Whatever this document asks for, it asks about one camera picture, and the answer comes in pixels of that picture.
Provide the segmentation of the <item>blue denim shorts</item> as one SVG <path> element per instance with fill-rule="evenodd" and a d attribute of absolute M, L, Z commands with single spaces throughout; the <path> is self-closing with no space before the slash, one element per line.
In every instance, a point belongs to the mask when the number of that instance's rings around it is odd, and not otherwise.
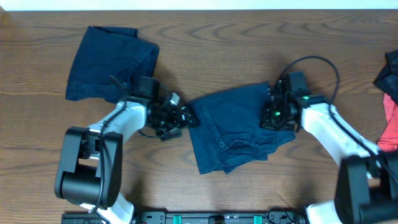
<path fill-rule="evenodd" d="M 295 139 L 293 131 L 264 129 L 262 108 L 271 102 L 269 83 L 255 83 L 205 95 L 189 102 L 199 125 L 189 129 L 201 174 L 229 174 L 251 161 L 266 161 Z"/>

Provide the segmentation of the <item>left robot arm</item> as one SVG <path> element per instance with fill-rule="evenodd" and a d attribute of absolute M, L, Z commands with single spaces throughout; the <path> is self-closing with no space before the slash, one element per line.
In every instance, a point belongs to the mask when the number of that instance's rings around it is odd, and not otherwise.
<path fill-rule="evenodd" d="M 88 212 L 66 213 L 62 223 L 133 223 L 134 206 L 120 193 L 123 145 L 145 126 L 155 131 L 156 138 L 168 141 L 198 124 L 193 110 L 156 79 L 140 77 L 132 90 L 123 88 L 110 114 L 65 133 L 55 195 Z"/>

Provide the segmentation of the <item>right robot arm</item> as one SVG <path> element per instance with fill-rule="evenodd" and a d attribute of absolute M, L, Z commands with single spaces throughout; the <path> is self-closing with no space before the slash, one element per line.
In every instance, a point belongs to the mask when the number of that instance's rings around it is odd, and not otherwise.
<path fill-rule="evenodd" d="M 297 223 L 378 223 L 397 219 L 397 153 L 384 152 L 353 129 L 305 75 L 282 75 L 270 90 L 261 127 L 313 135 L 338 165 L 333 200 L 304 208 Z"/>

